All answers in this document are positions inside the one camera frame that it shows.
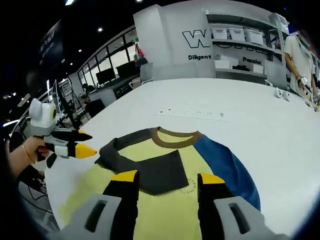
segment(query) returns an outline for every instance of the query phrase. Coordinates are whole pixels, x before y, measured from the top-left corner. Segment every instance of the logo letter w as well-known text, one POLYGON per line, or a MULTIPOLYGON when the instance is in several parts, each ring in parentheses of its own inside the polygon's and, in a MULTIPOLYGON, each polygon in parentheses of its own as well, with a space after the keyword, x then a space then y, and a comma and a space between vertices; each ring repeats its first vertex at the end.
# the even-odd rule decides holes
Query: logo letter w
POLYGON ((201 30, 194 30, 193 34, 191 31, 183 31, 182 34, 189 44, 191 49, 199 48, 199 44, 202 45, 203 48, 210 48, 210 36, 206 36, 206 31, 204 33, 201 30))

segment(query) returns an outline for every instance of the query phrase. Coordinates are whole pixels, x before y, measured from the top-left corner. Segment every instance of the gold bracelet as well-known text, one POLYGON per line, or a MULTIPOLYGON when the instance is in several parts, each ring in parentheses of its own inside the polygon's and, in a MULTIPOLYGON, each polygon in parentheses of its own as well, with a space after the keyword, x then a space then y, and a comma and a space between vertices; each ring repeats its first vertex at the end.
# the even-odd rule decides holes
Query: gold bracelet
POLYGON ((24 154, 25 154, 25 156, 26 156, 26 159, 28 159, 29 163, 34 164, 35 162, 30 160, 30 158, 29 158, 29 156, 28 156, 28 154, 27 154, 27 152, 26 152, 25 144, 24 144, 24 143, 22 143, 22 148, 23 148, 24 154))

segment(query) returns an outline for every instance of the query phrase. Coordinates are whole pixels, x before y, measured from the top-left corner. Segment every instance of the brown collar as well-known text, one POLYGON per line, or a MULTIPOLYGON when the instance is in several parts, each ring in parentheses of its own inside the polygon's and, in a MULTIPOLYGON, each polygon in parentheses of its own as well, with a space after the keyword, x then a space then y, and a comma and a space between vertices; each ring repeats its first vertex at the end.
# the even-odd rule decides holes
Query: brown collar
POLYGON ((150 131, 151 131, 151 138, 154 141, 154 143, 160 147, 167 148, 167 149, 182 149, 182 148, 191 146, 202 136, 202 134, 199 131, 195 131, 191 133, 180 133, 180 132, 169 131, 159 126, 155 128, 151 128, 150 131), (165 142, 159 138, 158 131, 173 137, 180 137, 180 138, 191 137, 191 138, 181 142, 165 142))

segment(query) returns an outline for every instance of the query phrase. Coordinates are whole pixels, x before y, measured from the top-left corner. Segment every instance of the white table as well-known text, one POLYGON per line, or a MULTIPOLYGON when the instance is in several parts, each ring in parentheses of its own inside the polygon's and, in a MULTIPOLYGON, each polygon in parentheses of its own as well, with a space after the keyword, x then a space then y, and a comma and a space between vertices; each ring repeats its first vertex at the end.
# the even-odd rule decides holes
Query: white table
MULTIPOLYGON (((149 82, 85 124, 82 129, 93 136, 85 143, 99 150, 115 137, 156 126, 175 132, 198 130, 229 147, 242 161, 258 189, 266 225, 275 233, 292 236, 320 189, 320 113, 296 95, 290 95, 290 102, 278 99, 274 90, 217 78, 149 82), (223 113, 226 121, 157 115, 167 109, 223 113)), ((92 167, 98 156, 58 157, 46 169, 47 192, 60 228, 65 226, 60 206, 74 190, 79 174, 92 167)))

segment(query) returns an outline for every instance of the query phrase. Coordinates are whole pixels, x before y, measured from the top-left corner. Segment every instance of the blue sleeve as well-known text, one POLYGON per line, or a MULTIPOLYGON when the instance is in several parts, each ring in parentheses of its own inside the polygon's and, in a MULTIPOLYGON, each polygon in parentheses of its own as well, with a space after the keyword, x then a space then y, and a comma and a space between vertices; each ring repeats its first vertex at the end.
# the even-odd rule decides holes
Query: blue sleeve
POLYGON ((203 135, 193 145, 211 168, 222 178, 235 196, 241 196, 260 211, 260 198, 254 181, 245 166, 226 146, 203 135))

